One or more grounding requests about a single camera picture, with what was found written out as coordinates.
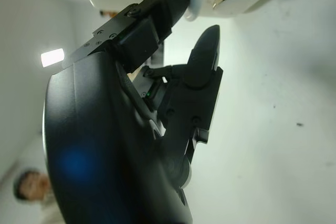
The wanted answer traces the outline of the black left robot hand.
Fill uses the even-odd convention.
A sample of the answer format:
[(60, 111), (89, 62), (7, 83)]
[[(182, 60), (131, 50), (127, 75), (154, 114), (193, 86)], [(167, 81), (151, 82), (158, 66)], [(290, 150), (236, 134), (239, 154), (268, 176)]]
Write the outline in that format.
[(51, 76), (43, 142), (66, 223), (192, 223), (184, 194), (223, 75), (220, 27), (183, 65), (145, 65), (190, 0), (127, 6)]

